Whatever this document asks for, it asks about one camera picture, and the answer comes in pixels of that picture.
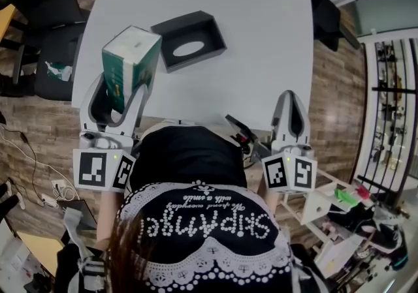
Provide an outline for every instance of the open black box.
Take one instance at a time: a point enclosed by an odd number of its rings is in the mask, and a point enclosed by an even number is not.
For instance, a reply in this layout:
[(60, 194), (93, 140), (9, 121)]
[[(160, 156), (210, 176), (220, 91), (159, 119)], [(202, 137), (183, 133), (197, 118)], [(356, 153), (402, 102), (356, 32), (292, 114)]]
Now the open black box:
[[(167, 72), (217, 56), (227, 49), (215, 18), (203, 11), (167, 20), (151, 26), (151, 30), (163, 37), (161, 55)], [(191, 54), (173, 54), (178, 47), (190, 42), (202, 42), (204, 46)]]

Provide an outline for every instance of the red object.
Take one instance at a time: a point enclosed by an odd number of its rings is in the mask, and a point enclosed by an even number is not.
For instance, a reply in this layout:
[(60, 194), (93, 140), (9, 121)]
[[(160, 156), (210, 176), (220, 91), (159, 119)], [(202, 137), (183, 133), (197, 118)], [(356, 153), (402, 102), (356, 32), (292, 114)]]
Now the red object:
[(363, 199), (370, 198), (370, 192), (368, 192), (368, 190), (363, 185), (360, 185), (360, 187), (357, 189), (357, 193)]

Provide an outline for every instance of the black pants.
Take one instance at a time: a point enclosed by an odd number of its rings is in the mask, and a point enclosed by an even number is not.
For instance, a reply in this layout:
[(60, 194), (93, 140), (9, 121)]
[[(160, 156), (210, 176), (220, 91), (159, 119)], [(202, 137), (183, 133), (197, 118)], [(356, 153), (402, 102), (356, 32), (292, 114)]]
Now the black pants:
[[(7, 192), (7, 185), (0, 185), (0, 198)], [(19, 204), (19, 198), (13, 194), (10, 198), (7, 198), (4, 202), (0, 202), (0, 222), (5, 218), (7, 213), (17, 204)]]
[(132, 190), (149, 183), (247, 187), (239, 147), (205, 127), (170, 126), (147, 135), (131, 175)]

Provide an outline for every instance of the white oval cutout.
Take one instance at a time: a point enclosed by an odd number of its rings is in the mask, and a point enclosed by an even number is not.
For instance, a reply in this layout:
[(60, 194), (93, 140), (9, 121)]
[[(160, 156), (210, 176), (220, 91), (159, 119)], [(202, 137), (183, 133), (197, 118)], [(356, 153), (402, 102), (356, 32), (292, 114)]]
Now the white oval cutout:
[(201, 50), (204, 46), (204, 43), (201, 41), (192, 41), (187, 44), (177, 47), (172, 53), (174, 56), (185, 56), (189, 54), (196, 53), (198, 50)]

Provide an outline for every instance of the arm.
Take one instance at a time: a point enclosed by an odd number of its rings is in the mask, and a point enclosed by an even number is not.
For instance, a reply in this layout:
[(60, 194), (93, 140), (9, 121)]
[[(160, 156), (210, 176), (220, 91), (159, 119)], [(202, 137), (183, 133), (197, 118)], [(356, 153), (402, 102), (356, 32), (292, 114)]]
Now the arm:
[(260, 180), (260, 185), (257, 190), (257, 194), (263, 198), (266, 202), (268, 209), (273, 215), (276, 213), (277, 205), (279, 204), (280, 194), (275, 192), (269, 192), (266, 188), (266, 183), (264, 181), (264, 176)]
[(104, 251), (112, 235), (116, 213), (123, 203), (123, 193), (102, 192), (97, 221), (97, 237), (95, 248)]

